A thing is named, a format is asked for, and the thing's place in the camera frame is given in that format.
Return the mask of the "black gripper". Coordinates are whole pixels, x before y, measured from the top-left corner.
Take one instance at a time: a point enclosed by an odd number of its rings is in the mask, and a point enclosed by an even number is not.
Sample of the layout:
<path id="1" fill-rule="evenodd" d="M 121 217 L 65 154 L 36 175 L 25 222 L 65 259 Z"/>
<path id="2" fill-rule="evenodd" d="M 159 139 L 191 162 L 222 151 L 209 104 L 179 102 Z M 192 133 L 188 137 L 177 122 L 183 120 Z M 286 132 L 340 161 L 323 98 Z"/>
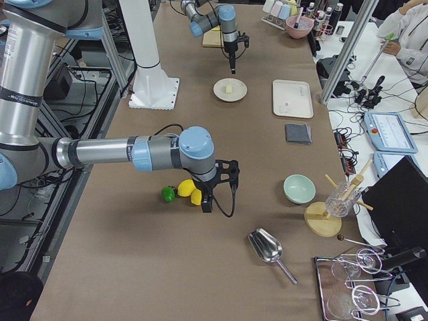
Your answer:
<path id="1" fill-rule="evenodd" d="M 214 167 L 205 174 L 192 173 L 196 188 L 201 192 L 201 209 L 212 212 L 213 191 L 217 185 L 229 183 L 233 197 L 239 186 L 239 163 L 237 160 L 216 160 Z"/>
<path id="2" fill-rule="evenodd" d="M 236 73 L 235 52 L 238 50 L 238 44 L 243 42 L 244 50 L 249 47 L 249 36 L 245 32 L 240 31 L 223 31 L 223 55 L 229 58 L 229 67 L 232 74 Z"/>

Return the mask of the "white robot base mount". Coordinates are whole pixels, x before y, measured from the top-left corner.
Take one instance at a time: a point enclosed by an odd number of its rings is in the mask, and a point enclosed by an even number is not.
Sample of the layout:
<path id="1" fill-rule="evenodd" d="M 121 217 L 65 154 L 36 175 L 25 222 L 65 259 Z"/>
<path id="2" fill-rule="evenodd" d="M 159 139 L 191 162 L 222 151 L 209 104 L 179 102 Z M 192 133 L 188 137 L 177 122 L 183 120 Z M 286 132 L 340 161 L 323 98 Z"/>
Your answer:
<path id="1" fill-rule="evenodd" d="M 172 110 L 179 79 L 168 77 L 161 66 L 148 1 L 125 0 L 120 8 L 137 65 L 129 106 Z"/>

